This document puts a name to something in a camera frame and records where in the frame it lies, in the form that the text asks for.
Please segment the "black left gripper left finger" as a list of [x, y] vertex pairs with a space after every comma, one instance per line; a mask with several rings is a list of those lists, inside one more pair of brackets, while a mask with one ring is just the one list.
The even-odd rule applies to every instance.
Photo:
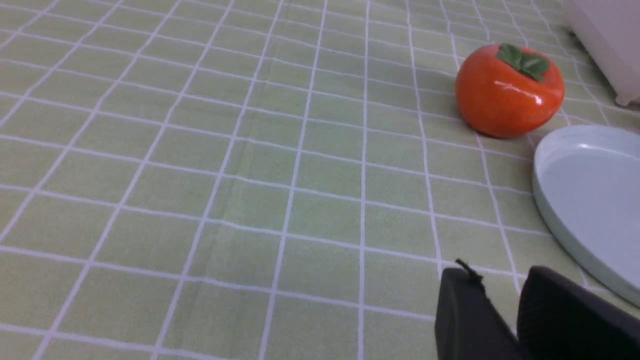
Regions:
[[466, 262], [442, 271], [434, 335], [439, 360], [524, 360], [526, 352]]

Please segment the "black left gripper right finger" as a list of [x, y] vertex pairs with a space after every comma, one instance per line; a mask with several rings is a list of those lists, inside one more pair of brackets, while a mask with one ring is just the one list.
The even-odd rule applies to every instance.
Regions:
[[535, 360], [637, 360], [640, 322], [546, 266], [521, 290], [517, 335]]

